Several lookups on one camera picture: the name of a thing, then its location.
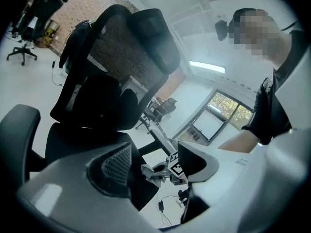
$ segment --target window frame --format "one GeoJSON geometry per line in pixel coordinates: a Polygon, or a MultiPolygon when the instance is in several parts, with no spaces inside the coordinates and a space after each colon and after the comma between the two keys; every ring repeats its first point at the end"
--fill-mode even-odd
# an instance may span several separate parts
{"type": "Polygon", "coordinates": [[[249,110],[251,113],[253,113],[253,109],[251,109],[249,106],[247,106],[246,104],[242,103],[241,101],[237,100],[236,98],[226,94],[225,92],[222,92],[218,89],[215,90],[215,92],[212,94],[212,96],[207,100],[207,102],[204,104],[204,106],[200,109],[200,111],[172,138],[172,140],[178,144],[178,141],[177,141],[177,137],[187,128],[187,127],[190,127],[192,128],[193,130],[195,130],[206,142],[207,142],[207,145],[206,146],[209,146],[212,141],[221,133],[221,131],[226,127],[226,125],[228,123],[230,123],[231,119],[233,118],[234,114],[236,113],[236,111],[238,110],[239,106],[243,106],[244,108],[246,108],[247,110],[249,110]],[[224,96],[226,96],[227,98],[235,101],[237,104],[237,107],[234,109],[234,111],[232,112],[231,116],[226,119],[223,115],[221,115],[220,113],[218,113],[217,111],[209,108],[207,105],[209,104],[209,102],[215,97],[215,95],[217,93],[220,93],[224,96]],[[215,134],[210,138],[208,139],[205,135],[203,135],[201,133],[201,131],[196,128],[194,126],[194,123],[195,121],[199,118],[199,116],[203,113],[204,110],[207,110],[208,112],[210,112],[212,115],[214,115],[216,118],[218,118],[220,121],[223,122],[223,124],[221,125],[221,127],[215,132],[215,134]]]}

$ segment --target window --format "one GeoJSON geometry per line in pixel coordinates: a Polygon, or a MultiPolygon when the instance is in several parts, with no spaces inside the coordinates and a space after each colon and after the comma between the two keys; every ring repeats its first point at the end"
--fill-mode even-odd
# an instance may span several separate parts
{"type": "Polygon", "coordinates": [[[248,123],[251,115],[252,111],[246,105],[217,91],[173,140],[175,143],[190,141],[208,146],[228,123],[241,131],[241,128],[248,123]]]}
{"type": "Polygon", "coordinates": [[[175,141],[194,142],[201,145],[207,145],[207,141],[193,127],[188,126],[177,137],[175,141]]]}
{"type": "Polygon", "coordinates": [[[246,109],[244,106],[239,105],[237,111],[230,120],[230,124],[238,131],[242,130],[242,127],[246,125],[251,118],[252,112],[246,109]]]}
{"type": "Polygon", "coordinates": [[[221,114],[224,118],[229,119],[234,112],[238,103],[224,94],[217,92],[211,101],[207,104],[207,108],[221,114]]]}

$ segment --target fluorescent light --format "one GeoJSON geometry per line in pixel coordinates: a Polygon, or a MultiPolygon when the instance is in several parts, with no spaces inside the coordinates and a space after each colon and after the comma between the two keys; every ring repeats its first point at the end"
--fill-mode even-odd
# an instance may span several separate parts
{"type": "Polygon", "coordinates": [[[192,65],[194,67],[202,67],[202,68],[206,68],[206,69],[213,70],[213,71],[216,71],[216,72],[225,73],[225,68],[224,67],[214,66],[214,65],[211,65],[211,64],[195,62],[195,61],[189,61],[189,62],[190,62],[190,65],[192,65]]]}
{"type": "Polygon", "coordinates": [[[213,105],[211,105],[211,104],[209,104],[208,107],[210,107],[210,108],[212,108],[213,110],[215,110],[215,111],[221,113],[221,111],[220,111],[219,109],[217,109],[215,106],[213,106],[213,105]]]}

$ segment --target black mesh office chair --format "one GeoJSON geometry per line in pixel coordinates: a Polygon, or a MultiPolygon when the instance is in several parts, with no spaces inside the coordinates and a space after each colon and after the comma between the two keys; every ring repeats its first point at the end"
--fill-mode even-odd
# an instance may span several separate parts
{"type": "Polygon", "coordinates": [[[159,123],[166,114],[171,113],[176,109],[176,102],[177,101],[175,99],[169,98],[153,111],[148,106],[145,108],[143,116],[139,119],[141,124],[139,124],[135,129],[138,130],[142,124],[149,129],[151,121],[159,123]]]}
{"type": "MultiPolygon", "coordinates": [[[[167,155],[175,150],[158,132],[152,132],[155,142],[138,150],[128,134],[117,130],[130,129],[137,123],[168,73],[178,67],[177,47],[159,10],[131,14],[125,7],[113,5],[95,22],[78,56],[51,111],[59,123],[52,125],[48,135],[46,165],[69,155],[127,142],[132,162],[127,187],[132,204],[141,210],[158,191],[141,172],[141,165],[146,164],[142,156],[159,148],[167,155]],[[131,69],[139,70],[138,75],[131,69]],[[131,89],[122,91],[118,79],[131,74],[148,88],[141,99],[131,89]],[[147,79],[149,75],[158,79],[147,79]]],[[[0,150],[15,189],[27,180],[28,171],[37,169],[30,152],[39,121],[37,109],[17,105],[0,123],[0,150]]]]}
{"type": "MultiPolygon", "coordinates": [[[[31,8],[27,10],[17,29],[22,40],[34,41],[37,38],[42,37],[46,23],[51,16],[62,7],[62,5],[63,2],[61,0],[34,0],[31,8]],[[29,24],[35,17],[37,18],[35,27],[31,28],[29,27],[29,24]]],[[[37,55],[33,54],[28,48],[26,48],[26,46],[27,43],[25,43],[22,48],[14,47],[13,52],[7,56],[6,60],[9,60],[10,56],[19,53],[23,55],[22,66],[25,65],[25,54],[31,55],[37,60],[37,55]]]]}

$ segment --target ceiling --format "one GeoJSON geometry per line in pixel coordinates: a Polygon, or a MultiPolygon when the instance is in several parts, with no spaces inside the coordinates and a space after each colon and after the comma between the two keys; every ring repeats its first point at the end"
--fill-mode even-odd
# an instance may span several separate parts
{"type": "Polygon", "coordinates": [[[253,98],[272,66],[249,52],[217,39],[215,23],[229,21],[235,10],[254,7],[266,10],[286,27],[295,18],[282,0],[129,0],[138,9],[159,8],[182,54],[181,68],[188,75],[197,75],[222,83],[253,98]],[[204,62],[226,68],[226,74],[191,67],[189,61],[204,62]]]}

